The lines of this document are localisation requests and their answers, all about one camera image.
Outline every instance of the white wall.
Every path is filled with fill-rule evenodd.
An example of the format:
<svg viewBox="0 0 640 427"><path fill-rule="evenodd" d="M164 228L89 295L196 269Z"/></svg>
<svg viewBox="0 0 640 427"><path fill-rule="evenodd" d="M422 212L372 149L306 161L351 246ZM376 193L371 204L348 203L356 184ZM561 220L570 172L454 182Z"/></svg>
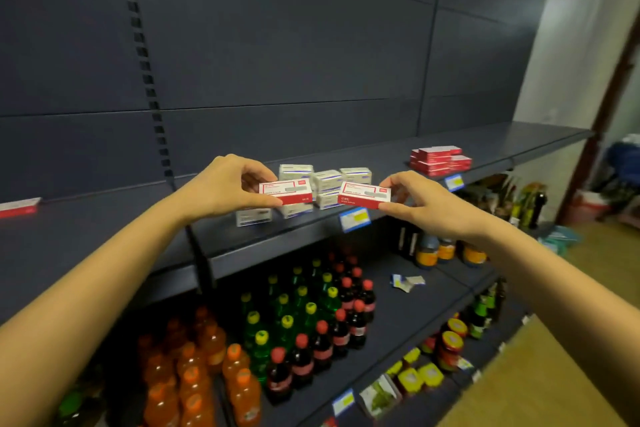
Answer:
<svg viewBox="0 0 640 427"><path fill-rule="evenodd" d="M514 120L590 128L640 0L547 0ZM543 218L553 220L583 142L516 168L549 185Z"/></svg>

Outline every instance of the dark bottle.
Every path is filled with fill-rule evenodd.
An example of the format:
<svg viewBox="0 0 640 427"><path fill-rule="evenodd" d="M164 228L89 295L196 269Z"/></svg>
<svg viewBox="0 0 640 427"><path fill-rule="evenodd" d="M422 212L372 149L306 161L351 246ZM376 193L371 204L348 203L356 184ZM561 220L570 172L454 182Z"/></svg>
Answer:
<svg viewBox="0 0 640 427"><path fill-rule="evenodd" d="M342 279L347 277L344 273L344 264L335 264L333 267L333 286L340 289Z"/></svg>
<svg viewBox="0 0 640 427"><path fill-rule="evenodd" d="M313 340L314 373L320 373L331 368L333 341L329 337L329 334L327 334L328 331L329 325L326 321L318 321Z"/></svg>
<svg viewBox="0 0 640 427"><path fill-rule="evenodd" d="M296 336L296 345L289 354L289 364L294 388L306 387L314 381L314 357L306 334Z"/></svg>
<svg viewBox="0 0 640 427"><path fill-rule="evenodd" d="M346 322L347 313L344 309L335 311L335 323L332 327L333 336L333 356L344 358L349 352L349 326Z"/></svg>
<svg viewBox="0 0 640 427"><path fill-rule="evenodd" d="M366 279L362 282L362 292L358 296L364 302L364 319L370 323L373 321L376 310L376 294L373 291L373 281Z"/></svg>
<svg viewBox="0 0 640 427"><path fill-rule="evenodd" d="M342 286L338 289L338 297L342 302L342 308L349 313L353 309L353 292L351 291L351 278L343 277Z"/></svg>
<svg viewBox="0 0 640 427"><path fill-rule="evenodd" d="M354 296L357 296L362 290L362 269L360 267L351 269L351 290Z"/></svg>
<svg viewBox="0 0 640 427"><path fill-rule="evenodd" d="M364 302L360 299L353 303L353 314L349 318L349 347L360 350L367 341L367 322L364 318Z"/></svg>
<svg viewBox="0 0 640 427"><path fill-rule="evenodd" d="M267 367L267 382L265 393L272 404L284 402L291 398L293 392L291 381L291 366L284 361L286 351L284 348L271 350L271 361Z"/></svg>
<svg viewBox="0 0 640 427"><path fill-rule="evenodd" d="M471 337L480 339L484 333L484 322L486 320L486 305L482 301L476 303L474 311L469 318L469 334Z"/></svg>

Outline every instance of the plastic bottle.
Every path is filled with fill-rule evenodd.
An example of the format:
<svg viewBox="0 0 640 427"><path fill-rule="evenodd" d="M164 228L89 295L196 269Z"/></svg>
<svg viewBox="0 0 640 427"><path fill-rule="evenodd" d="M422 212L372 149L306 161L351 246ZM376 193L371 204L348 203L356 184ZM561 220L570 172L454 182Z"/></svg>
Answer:
<svg viewBox="0 0 640 427"><path fill-rule="evenodd" d="M162 353L156 353L148 359L147 367L143 375L145 383L153 386L156 383L172 383L175 381L173 374L173 362L171 358Z"/></svg>
<svg viewBox="0 0 640 427"><path fill-rule="evenodd" d="M203 352L196 348L195 343L189 341L182 347L180 358L178 358L178 363L176 363L175 370L178 377L181 378L184 372L192 366L206 369L207 363L204 361Z"/></svg>
<svg viewBox="0 0 640 427"><path fill-rule="evenodd" d="M320 290L320 297L324 297L326 295L326 291L329 290L329 287L333 286L333 275L329 272L325 272L322 274L322 289Z"/></svg>
<svg viewBox="0 0 640 427"><path fill-rule="evenodd" d="M251 371L261 384L267 379L267 363L271 354L269 333L258 331L255 334L255 347L251 354Z"/></svg>
<svg viewBox="0 0 640 427"><path fill-rule="evenodd" d="M329 325L326 321L318 321L313 339L314 373L320 373L331 368L333 341L329 337L328 331Z"/></svg>
<svg viewBox="0 0 640 427"><path fill-rule="evenodd" d="M342 302L338 297L338 289L335 287L329 287L329 290L326 292L326 296L324 296L324 300L322 302L324 317L327 320L333 320L335 317L335 311L342 308Z"/></svg>
<svg viewBox="0 0 640 427"><path fill-rule="evenodd" d="M240 317L246 320L246 315L255 310L251 292L245 292L240 296Z"/></svg>
<svg viewBox="0 0 640 427"><path fill-rule="evenodd" d="M338 289L338 296L340 302L342 302L342 308L347 311L347 314L353 309L353 291L351 290L351 278L342 278L342 286Z"/></svg>
<svg viewBox="0 0 640 427"><path fill-rule="evenodd" d="M349 326L346 322L347 313L344 309L335 311L335 323L332 327L333 356L344 358L349 352Z"/></svg>
<svg viewBox="0 0 640 427"><path fill-rule="evenodd" d="M213 316L209 308L205 305L201 305L196 309L195 312L195 320L193 322L193 330L196 333L196 338L199 338L203 331L204 327L207 324L213 324L216 322L216 318Z"/></svg>
<svg viewBox="0 0 640 427"><path fill-rule="evenodd" d="M184 404L180 427L215 427L213 408L205 405L202 396L191 395Z"/></svg>
<svg viewBox="0 0 640 427"><path fill-rule="evenodd" d="M267 298L269 304L274 304L278 300L278 296L282 293L278 285L278 276L276 274L269 275L268 282Z"/></svg>
<svg viewBox="0 0 640 427"><path fill-rule="evenodd" d="M144 413L147 427L178 427L178 396L172 388L158 383L149 389Z"/></svg>
<svg viewBox="0 0 640 427"><path fill-rule="evenodd" d="M252 310L247 314L244 325L244 349L250 355L255 346L255 334L263 329L264 325L260 322L260 313L257 310Z"/></svg>
<svg viewBox="0 0 640 427"><path fill-rule="evenodd" d="M314 381L314 357L308 346L308 336L298 334L296 345L289 354L289 364L293 374L292 385L297 389L310 385Z"/></svg>
<svg viewBox="0 0 640 427"><path fill-rule="evenodd" d="M351 269L351 290L354 296L362 290L362 269L360 267Z"/></svg>
<svg viewBox="0 0 640 427"><path fill-rule="evenodd" d="M349 318L349 347L360 350L367 341L367 321L364 318L364 302L360 299L353 303L353 314Z"/></svg>
<svg viewBox="0 0 640 427"><path fill-rule="evenodd" d="M167 353L172 359L177 360L182 347L188 341L187 328L178 318L171 318L166 324L166 338L164 340Z"/></svg>
<svg viewBox="0 0 640 427"><path fill-rule="evenodd" d="M296 342L294 323L293 316L282 316L276 332L275 345L284 348L287 352L293 348Z"/></svg>
<svg viewBox="0 0 640 427"><path fill-rule="evenodd" d="M178 395L182 405L186 405L187 399L191 395L200 394L207 405L213 405L211 397L211 381L206 371L197 366L191 366L182 375L180 391Z"/></svg>
<svg viewBox="0 0 640 427"><path fill-rule="evenodd" d="M242 368L236 375L233 406L234 417L238 427L253 427L260 423L260 383L247 368Z"/></svg>
<svg viewBox="0 0 640 427"><path fill-rule="evenodd" d="M335 264L333 267L333 286L340 288L344 277L346 277L344 273L344 264Z"/></svg>
<svg viewBox="0 0 640 427"><path fill-rule="evenodd" d="M272 404L284 402L291 398L292 374L291 366L284 361L287 352L284 348L271 350L271 362L267 367L267 388L265 393Z"/></svg>
<svg viewBox="0 0 640 427"><path fill-rule="evenodd" d="M362 282L362 292L358 296L364 302L364 319L370 323L373 321L376 310L376 294L373 291L373 281L366 279Z"/></svg>
<svg viewBox="0 0 640 427"><path fill-rule="evenodd" d="M249 368L251 365L251 359L246 351L238 343L230 344L227 348L227 355L222 362L222 375L225 377L225 384L227 386L227 394L229 393L231 386L236 382L237 373L242 368Z"/></svg>
<svg viewBox="0 0 640 427"><path fill-rule="evenodd" d="M227 334L217 324L210 324L205 326L200 343L209 374L219 374L222 371L222 361L224 361L227 352Z"/></svg>
<svg viewBox="0 0 640 427"><path fill-rule="evenodd" d="M274 322L279 323L282 316L286 316L291 311L289 307L289 294L280 294L278 296L278 302L276 303L276 307L273 309L273 320Z"/></svg>
<svg viewBox="0 0 640 427"><path fill-rule="evenodd" d="M291 290L295 291L298 287L306 285L307 281L305 280L305 276L302 275L302 267L293 267L293 275L291 277Z"/></svg>
<svg viewBox="0 0 640 427"><path fill-rule="evenodd" d="M317 305L315 302L307 302L305 306L305 322L302 324L300 332L309 335L316 330L318 322Z"/></svg>
<svg viewBox="0 0 640 427"><path fill-rule="evenodd" d="M142 371L147 368L147 362L154 353L154 337L151 334L142 334L138 337L138 363Z"/></svg>

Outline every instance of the yellow floor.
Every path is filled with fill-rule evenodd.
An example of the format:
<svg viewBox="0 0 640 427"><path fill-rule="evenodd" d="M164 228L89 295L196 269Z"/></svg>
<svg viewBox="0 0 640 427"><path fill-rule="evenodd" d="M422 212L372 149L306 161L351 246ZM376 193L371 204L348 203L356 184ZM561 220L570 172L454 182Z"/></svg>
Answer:
<svg viewBox="0 0 640 427"><path fill-rule="evenodd" d="M584 241L567 259L640 307L640 231L618 223L576 227ZM460 426L625 425L612 407L533 318L439 423Z"/></svg>

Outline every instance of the jar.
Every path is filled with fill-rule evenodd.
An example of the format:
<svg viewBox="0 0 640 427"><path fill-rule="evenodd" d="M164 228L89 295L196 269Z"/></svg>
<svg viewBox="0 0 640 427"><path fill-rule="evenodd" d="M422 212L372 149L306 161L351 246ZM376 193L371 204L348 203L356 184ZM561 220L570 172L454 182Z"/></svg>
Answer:
<svg viewBox="0 0 640 427"><path fill-rule="evenodd" d="M456 254L456 242L449 238L441 238L438 247L438 261L447 263Z"/></svg>
<svg viewBox="0 0 640 427"><path fill-rule="evenodd" d="M448 331L454 332L461 338L464 338L468 333L467 325L463 321L460 321L460 319L449 319L446 327Z"/></svg>
<svg viewBox="0 0 640 427"><path fill-rule="evenodd" d="M422 235L420 245L415 252L415 264L420 269L431 269L438 263L440 241L433 235Z"/></svg>
<svg viewBox="0 0 640 427"><path fill-rule="evenodd" d="M486 253L478 250L475 246L465 242L465 249L463 252L463 258L465 263L470 267L479 267L486 261Z"/></svg>
<svg viewBox="0 0 640 427"><path fill-rule="evenodd" d="M460 351L464 346L462 338L453 331L444 331L438 345L438 366L442 370L455 371L458 369Z"/></svg>

